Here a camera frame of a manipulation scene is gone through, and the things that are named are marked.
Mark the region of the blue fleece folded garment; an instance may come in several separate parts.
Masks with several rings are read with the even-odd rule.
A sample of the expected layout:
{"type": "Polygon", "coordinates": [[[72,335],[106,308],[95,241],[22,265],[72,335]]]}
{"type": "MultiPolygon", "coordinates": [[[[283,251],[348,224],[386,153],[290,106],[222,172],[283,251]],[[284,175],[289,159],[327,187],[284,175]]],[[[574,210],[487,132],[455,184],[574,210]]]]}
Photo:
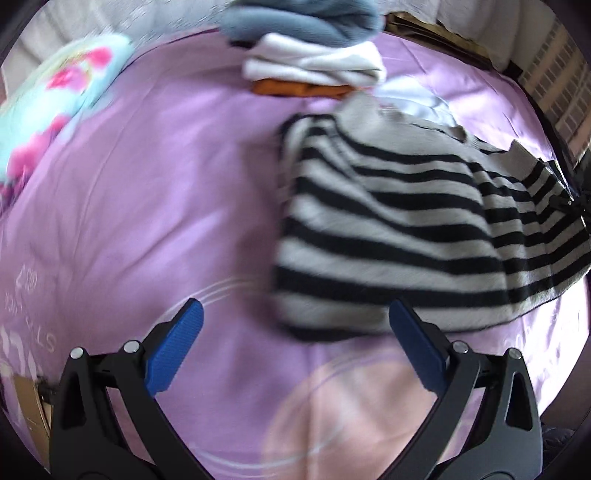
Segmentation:
{"type": "Polygon", "coordinates": [[[235,1],[219,20],[221,33],[235,42],[276,33],[334,48],[373,39],[384,25],[375,1],[235,1]]]}

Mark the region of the white folded garment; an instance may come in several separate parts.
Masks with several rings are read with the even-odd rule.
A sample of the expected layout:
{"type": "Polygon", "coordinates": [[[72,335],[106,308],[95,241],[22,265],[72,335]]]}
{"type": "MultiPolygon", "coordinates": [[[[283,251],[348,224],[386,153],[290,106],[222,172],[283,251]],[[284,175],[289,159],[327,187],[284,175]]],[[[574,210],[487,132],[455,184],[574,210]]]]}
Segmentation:
{"type": "Polygon", "coordinates": [[[247,50],[242,75],[249,81],[274,79],[366,88],[383,83],[387,69],[370,41],[332,48],[270,33],[247,50]]]}

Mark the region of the purple printed bed sheet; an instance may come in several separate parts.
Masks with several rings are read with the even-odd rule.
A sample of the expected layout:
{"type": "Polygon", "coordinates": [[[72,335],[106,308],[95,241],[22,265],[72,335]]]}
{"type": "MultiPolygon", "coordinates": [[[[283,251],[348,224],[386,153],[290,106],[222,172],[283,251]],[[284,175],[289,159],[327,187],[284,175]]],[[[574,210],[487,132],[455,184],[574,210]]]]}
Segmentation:
{"type": "MultiPolygon", "coordinates": [[[[519,143],[572,192],[553,133],[514,81],[384,34],[390,81],[425,88],[450,122],[519,143]]],[[[274,260],[286,206],[281,130],[344,100],[259,96],[246,50],[216,31],[139,53],[64,127],[1,220],[2,407],[52,479],[53,403],[70,352],[143,340],[190,298],[204,326],[156,396],[207,479],[384,479],[434,406],[390,326],[378,334],[280,321],[274,260]]],[[[522,352],[542,412],[590,331],[590,270],[503,325],[450,332],[481,354],[522,352]]]]}

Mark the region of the black white striped sweater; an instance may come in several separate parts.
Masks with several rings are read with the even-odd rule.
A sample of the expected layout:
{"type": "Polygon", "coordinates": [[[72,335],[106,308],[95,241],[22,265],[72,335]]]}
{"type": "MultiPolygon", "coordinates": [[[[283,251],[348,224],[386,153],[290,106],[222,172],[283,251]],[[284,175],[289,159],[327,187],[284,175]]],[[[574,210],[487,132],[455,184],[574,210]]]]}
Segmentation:
{"type": "Polygon", "coordinates": [[[590,270],[565,185],[519,143],[496,148],[355,94],[281,130],[274,260],[280,321],[378,334],[402,299],[445,331],[509,323],[590,270]]]}

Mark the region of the woven straw mat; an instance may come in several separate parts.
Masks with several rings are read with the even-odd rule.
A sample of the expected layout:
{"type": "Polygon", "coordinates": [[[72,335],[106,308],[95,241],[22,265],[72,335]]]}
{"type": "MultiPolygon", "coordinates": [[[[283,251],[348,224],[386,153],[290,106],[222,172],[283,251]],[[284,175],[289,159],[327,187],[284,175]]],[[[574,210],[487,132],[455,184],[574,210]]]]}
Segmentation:
{"type": "Polygon", "coordinates": [[[493,69],[493,63],[484,47],[448,31],[442,25],[422,22],[407,12],[389,13],[386,16],[385,31],[479,69],[493,69]]]}

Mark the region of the orange folded garment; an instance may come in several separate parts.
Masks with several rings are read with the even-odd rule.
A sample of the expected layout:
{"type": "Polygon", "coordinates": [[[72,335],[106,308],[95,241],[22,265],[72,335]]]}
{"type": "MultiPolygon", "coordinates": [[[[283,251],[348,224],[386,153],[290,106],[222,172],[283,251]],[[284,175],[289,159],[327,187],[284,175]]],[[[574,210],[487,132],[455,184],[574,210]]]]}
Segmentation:
{"type": "Polygon", "coordinates": [[[262,96],[342,100],[342,98],[356,92],[358,88],[349,85],[329,86],[297,81],[263,79],[253,81],[250,90],[253,94],[262,96]]]}

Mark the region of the floral light blue pillow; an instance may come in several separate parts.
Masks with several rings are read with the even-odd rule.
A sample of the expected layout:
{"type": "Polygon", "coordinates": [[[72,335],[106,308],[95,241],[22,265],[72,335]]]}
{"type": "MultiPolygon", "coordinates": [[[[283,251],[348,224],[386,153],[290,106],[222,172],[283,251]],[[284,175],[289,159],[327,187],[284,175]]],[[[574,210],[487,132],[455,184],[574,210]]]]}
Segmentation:
{"type": "Polygon", "coordinates": [[[1,209],[20,195],[67,124],[108,89],[134,53],[116,33],[73,41],[45,60],[1,106],[1,209]]]}

